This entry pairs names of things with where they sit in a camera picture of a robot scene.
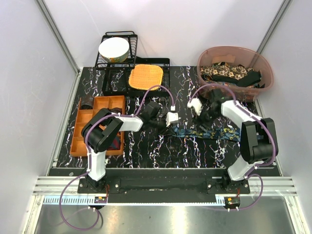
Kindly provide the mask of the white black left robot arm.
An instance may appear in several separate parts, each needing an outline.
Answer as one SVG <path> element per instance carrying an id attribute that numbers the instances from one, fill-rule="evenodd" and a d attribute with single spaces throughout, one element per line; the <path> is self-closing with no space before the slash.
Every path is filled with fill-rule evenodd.
<path id="1" fill-rule="evenodd" d="M 165 132 L 170 126 L 169 114 L 159 116 L 161 106 L 156 102 L 149 102 L 137 114 L 123 115 L 102 108 L 92 117 L 81 131 L 87 149 L 88 167 L 85 178 L 88 187 L 94 193 L 100 193 L 105 188 L 106 152 L 121 132 L 139 132 L 148 128 L 155 128 L 159 133 Z"/>

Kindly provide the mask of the pink translucent plastic tub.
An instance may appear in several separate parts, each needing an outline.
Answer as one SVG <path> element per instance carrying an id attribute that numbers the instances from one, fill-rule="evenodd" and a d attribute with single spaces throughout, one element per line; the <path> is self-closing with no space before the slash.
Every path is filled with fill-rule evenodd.
<path id="1" fill-rule="evenodd" d="M 197 75 L 200 86 L 208 83 L 200 95 L 209 98 L 209 92 L 220 84 L 230 88 L 242 102 L 253 102 L 273 85 L 273 71 L 259 53 L 236 46 L 212 47 L 199 56 Z"/>

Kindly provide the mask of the orange woven mat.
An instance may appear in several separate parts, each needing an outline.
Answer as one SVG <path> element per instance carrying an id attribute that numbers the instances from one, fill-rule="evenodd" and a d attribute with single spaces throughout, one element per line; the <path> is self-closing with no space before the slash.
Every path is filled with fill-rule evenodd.
<path id="1" fill-rule="evenodd" d="M 163 79 L 163 70 L 157 65 L 138 64 L 129 76 L 130 87 L 147 91 L 152 86 L 158 85 L 151 91 L 159 89 Z"/>

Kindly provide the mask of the wooden compartment organizer box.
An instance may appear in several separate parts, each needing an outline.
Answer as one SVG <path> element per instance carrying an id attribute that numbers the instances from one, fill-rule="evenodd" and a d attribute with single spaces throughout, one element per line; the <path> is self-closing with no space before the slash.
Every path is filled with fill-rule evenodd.
<path id="1" fill-rule="evenodd" d="M 74 125 L 70 155 L 73 157 L 87 156 L 87 149 L 81 135 L 83 127 L 94 117 L 102 108 L 109 110 L 119 110 L 125 113 L 125 96 L 99 96 L 94 98 L 94 106 L 91 110 L 81 110 L 80 102 L 78 103 L 78 113 Z"/>

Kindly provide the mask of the white ceramic bowl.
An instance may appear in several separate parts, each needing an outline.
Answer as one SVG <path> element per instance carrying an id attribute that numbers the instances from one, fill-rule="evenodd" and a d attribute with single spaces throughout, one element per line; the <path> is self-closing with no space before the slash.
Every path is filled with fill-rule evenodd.
<path id="1" fill-rule="evenodd" d="M 129 50 L 128 41 L 120 37 L 106 39 L 98 47 L 99 54 L 108 63 L 124 62 L 128 57 Z"/>

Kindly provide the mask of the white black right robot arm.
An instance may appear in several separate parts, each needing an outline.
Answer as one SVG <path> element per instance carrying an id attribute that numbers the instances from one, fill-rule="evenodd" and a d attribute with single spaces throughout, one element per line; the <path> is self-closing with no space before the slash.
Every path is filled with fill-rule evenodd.
<path id="1" fill-rule="evenodd" d="M 233 193 L 254 169 L 272 164 L 278 155 L 274 121 L 244 109 L 234 98 L 223 96 L 221 90 L 213 89 L 207 104 L 194 97 L 187 106 L 195 112 L 198 133 L 209 133 L 212 121 L 220 116 L 231 120 L 240 130 L 240 156 L 221 179 L 221 187 L 226 193 Z"/>

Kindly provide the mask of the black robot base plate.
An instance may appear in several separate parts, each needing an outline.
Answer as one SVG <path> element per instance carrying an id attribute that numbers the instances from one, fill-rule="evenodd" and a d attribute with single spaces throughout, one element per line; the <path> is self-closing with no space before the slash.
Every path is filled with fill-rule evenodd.
<path id="1" fill-rule="evenodd" d="M 94 188 L 86 179 L 78 183 L 79 194 L 100 194 L 108 191 L 118 194 L 127 191 L 196 191 L 208 194 L 237 194 L 247 195 L 251 192 L 248 182 L 238 188 L 225 189 L 220 178 L 204 177 L 111 177 L 98 183 Z"/>

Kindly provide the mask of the maroon blue striped rolled tie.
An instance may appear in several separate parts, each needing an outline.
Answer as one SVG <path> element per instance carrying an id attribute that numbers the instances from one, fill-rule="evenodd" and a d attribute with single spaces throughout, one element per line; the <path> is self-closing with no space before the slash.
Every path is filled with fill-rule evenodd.
<path id="1" fill-rule="evenodd" d="M 121 147 L 121 140 L 118 136 L 116 136 L 110 145 L 110 150 L 120 150 L 120 147 Z"/>

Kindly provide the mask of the pile of patterned ties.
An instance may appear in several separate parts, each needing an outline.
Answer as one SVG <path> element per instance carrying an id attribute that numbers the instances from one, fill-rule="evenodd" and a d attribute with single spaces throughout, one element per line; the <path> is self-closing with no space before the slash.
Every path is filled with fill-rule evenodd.
<path id="1" fill-rule="evenodd" d="M 245 88 L 264 88 L 260 85 L 262 74 L 254 68 L 229 65 L 226 62 L 214 63 L 200 68 L 200 76 L 207 83 L 217 82 L 225 86 L 234 85 Z"/>

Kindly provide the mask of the blue floral patterned tie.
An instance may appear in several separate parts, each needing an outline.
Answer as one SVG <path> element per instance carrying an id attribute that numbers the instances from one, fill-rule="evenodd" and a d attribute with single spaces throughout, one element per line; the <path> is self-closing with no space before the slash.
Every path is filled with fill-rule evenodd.
<path id="1" fill-rule="evenodd" d="M 166 134 L 175 137 L 195 137 L 202 139 L 229 140 L 234 142 L 240 141 L 240 129 L 238 128 L 212 128 L 204 132 L 202 130 L 179 129 L 178 127 L 170 128 Z"/>

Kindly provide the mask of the dark blue patterned rolled tie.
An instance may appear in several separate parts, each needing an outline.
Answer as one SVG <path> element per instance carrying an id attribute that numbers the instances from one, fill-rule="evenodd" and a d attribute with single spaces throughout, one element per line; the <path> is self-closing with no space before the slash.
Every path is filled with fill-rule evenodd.
<path id="1" fill-rule="evenodd" d="M 91 110 L 94 106 L 94 97 L 85 96 L 81 98 L 80 109 L 81 110 Z"/>

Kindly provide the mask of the aluminium frame rail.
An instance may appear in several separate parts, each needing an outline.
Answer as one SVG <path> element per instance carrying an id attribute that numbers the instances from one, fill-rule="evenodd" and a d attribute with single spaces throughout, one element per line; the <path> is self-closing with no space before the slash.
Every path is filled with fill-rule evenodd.
<path id="1" fill-rule="evenodd" d="M 241 182 L 238 188 L 225 189 L 222 187 L 220 177 L 199 176 L 113 176 L 99 182 L 94 188 L 85 178 L 74 179 L 73 177 L 41 176 L 37 179 L 33 193 L 60 194 L 110 194 L 125 193 L 129 190 L 139 191 L 195 191 L 209 194 L 241 194 L 255 195 L 259 192 L 263 196 L 296 196 L 297 192 L 293 181 L 289 177 L 263 177 L 256 176 L 248 181 Z"/>

